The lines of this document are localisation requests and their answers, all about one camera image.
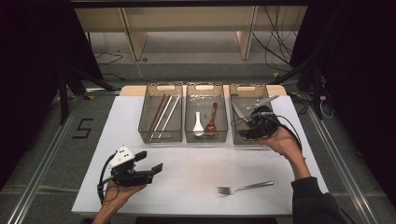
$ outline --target gray floor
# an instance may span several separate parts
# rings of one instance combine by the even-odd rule
[[[269,33],[260,32],[257,37],[266,44]],[[274,79],[275,68],[288,70],[286,64],[265,51],[256,40],[253,40],[248,60],[242,60],[234,33],[152,33],[149,34],[142,59],[135,63],[131,60],[125,36],[121,34],[92,34],[92,50],[99,56],[108,52],[119,54],[121,59],[110,63],[120,56],[102,55],[97,58],[105,81],[115,87],[131,84],[145,84],[150,80],[161,81],[221,81],[228,83],[267,83]],[[295,35],[290,34],[287,46],[292,49]],[[280,53],[278,44],[270,43],[270,49]],[[287,91],[296,91],[293,77],[283,85]],[[79,223],[83,217],[71,213],[71,207],[91,162],[97,142],[106,123],[106,117],[118,92],[95,91],[97,86],[84,82],[90,98],[74,97],[70,93],[70,105],[75,108],[70,122],[59,126],[60,102],[57,98],[49,106],[46,121],[42,124],[32,147],[21,159],[7,185],[0,193],[0,223],[7,223],[18,205],[26,187],[37,177],[37,168],[41,167],[43,158],[49,158],[49,167],[45,169],[42,182],[31,203],[26,204],[26,214],[21,216],[22,223]],[[305,105],[295,103],[296,111]],[[325,105],[325,111],[332,109]],[[361,216],[361,209],[351,195],[346,181],[338,170],[326,142],[318,132],[313,114],[306,112],[299,116],[305,134],[316,157],[318,166],[326,181],[329,192],[333,194],[346,212],[356,223],[367,223]],[[92,128],[89,136],[75,139],[73,136],[84,135],[78,131],[82,119],[91,119],[84,125]],[[364,160],[356,155],[354,143],[350,140],[343,124],[336,113],[332,119],[320,122],[333,140],[336,150],[340,152],[351,173],[353,183],[361,191],[368,208],[373,211],[377,223],[395,223],[396,211],[380,186],[376,183]],[[64,128],[64,138],[54,150],[52,139]],[[112,223],[134,223],[134,217],[116,215]],[[290,217],[280,217],[278,223],[291,223]]]

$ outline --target floor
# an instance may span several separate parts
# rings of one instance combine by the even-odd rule
[[[255,35],[267,46],[269,32]],[[292,49],[295,35],[281,34],[288,49]],[[281,59],[264,50],[253,38],[248,60],[242,60],[236,36],[231,32],[150,33],[139,62],[132,61],[124,34],[90,36],[105,81],[117,87],[153,80],[266,83],[274,80],[276,74],[290,70],[281,60],[287,61],[288,53],[283,49],[283,56],[274,40],[268,48],[281,55]],[[302,97],[294,100],[295,108],[301,114],[301,123],[329,192],[355,223],[395,223],[395,208],[355,152],[336,111],[333,113],[331,105],[323,104],[327,118],[318,120],[307,102],[310,92],[297,92],[297,80],[298,76],[292,77],[282,85],[287,92]],[[31,149],[0,193],[0,223],[79,223],[83,219],[70,210],[106,116],[119,94],[102,91],[88,81],[84,85],[89,90],[86,97],[69,93],[72,113],[66,124],[59,125],[59,99],[49,105],[46,122]],[[85,134],[78,129],[83,120],[91,131],[86,138],[78,138]],[[292,223],[290,217],[276,220]],[[135,217],[117,215],[112,223],[135,223]]]

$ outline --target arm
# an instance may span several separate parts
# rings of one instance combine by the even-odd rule
[[[295,178],[291,183],[294,224],[346,223],[334,197],[320,191],[318,180],[311,176],[302,151],[288,131],[279,126],[273,136],[255,139],[255,142],[269,146],[273,151],[284,155],[290,163]]]
[[[119,187],[112,180],[107,184],[105,200],[92,224],[107,224],[110,219],[122,208],[128,199],[147,185],[135,187]]]

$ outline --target human hand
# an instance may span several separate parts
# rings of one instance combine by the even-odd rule
[[[138,191],[147,185],[133,186],[129,188],[117,186],[113,180],[107,183],[106,195],[102,207],[92,224],[107,224],[109,220],[122,208],[126,202]]]
[[[113,180],[110,180],[107,184],[105,199],[103,205],[113,206],[120,209],[128,200],[137,193],[144,189],[147,185],[133,186],[129,188],[117,186]]]
[[[273,151],[284,155],[288,160],[290,157],[302,155],[295,138],[282,126],[279,126],[271,137],[257,138],[254,141],[258,144],[267,145]]]
[[[311,176],[303,152],[295,138],[282,126],[279,126],[271,137],[258,138],[254,141],[267,145],[273,151],[285,156],[290,162],[296,180]]]

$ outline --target utensil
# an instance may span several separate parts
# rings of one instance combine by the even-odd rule
[[[254,184],[254,185],[247,185],[247,186],[239,187],[239,188],[219,187],[218,192],[220,194],[230,195],[230,194],[234,194],[237,190],[240,190],[240,189],[255,189],[255,188],[266,187],[266,186],[270,186],[270,185],[274,185],[274,181],[270,180],[270,181],[265,181],[265,182],[261,182],[261,183]]]
[[[248,107],[247,110],[256,109],[262,105],[266,105],[266,104],[270,103],[271,101],[275,100],[277,97],[279,97],[279,95],[271,96],[269,98],[264,98],[264,99],[258,101],[257,104],[253,105],[252,107]]]
[[[249,123],[251,122],[250,117],[246,117],[244,113],[238,108],[238,106],[233,102],[233,110],[235,111],[235,114],[242,119],[244,122]]]
[[[154,130],[153,130],[154,132],[157,131],[157,128],[158,128],[158,126],[160,125],[161,120],[163,119],[163,115],[165,114],[166,109],[168,108],[168,106],[169,106],[169,104],[171,103],[171,101],[172,101],[172,96],[169,96],[169,97],[168,97],[168,102],[166,103],[165,107],[163,108],[163,112],[161,113],[159,119],[157,120],[157,124],[155,125],[155,128],[154,128]],[[149,139],[149,142],[151,142],[152,138],[154,137],[154,134],[155,134],[155,133],[153,133],[153,134],[151,135],[151,137],[150,137],[150,139]]]
[[[213,103],[212,118],[210,119],[209,123],[205,127],[206,132],[215,132],[216,131],[215,116],[216,116],[217,110],[218,110],[218,103]]]
[[[175,111],[175,107],[177,106],[178,99],[180,99],[180,95],[177,96],[176,101],[175,101],[175,104],[173,105],[173,107],[172,107],[172,109],[171,109],[171,112],[169,113],[168,118],[166,119],[166,122],[165,122],[165,124],[163,125],[162,131],[165,130],[166,125],[168,124],[169,119],[172,117],[172,114],[173,114],[173,112]],[[160,138],[161,138],[162,136],[163,136],[163,133],[160,133],[160,136],[158,137],[157,142],[160,141]]]
[[[200,112],[195,112],[195,117],[196,117],[195,126],[192,129],[192,131],[196,136],[201,136],[204,134],[204,127],[201,124],[200,116],[201,116]]]
[[[153,130],[154,130],[154,126],[155,126],[155,124],[158,122],[158,118],[160,117],[160,111],[161,111],[161,109],[163,108],[163,102],[164,102],[164,100],[165,100],[165,94],[163,95],[163,98],[161,99],[161,102],[160,102],[160,104],[158,105],[158,108],[157,108],[157,112],[155,112],[155,115],[154,115],[154,119],[152,120],[152,122],[151,122],[151,125],[149,126],[149,130],[152,132]]]

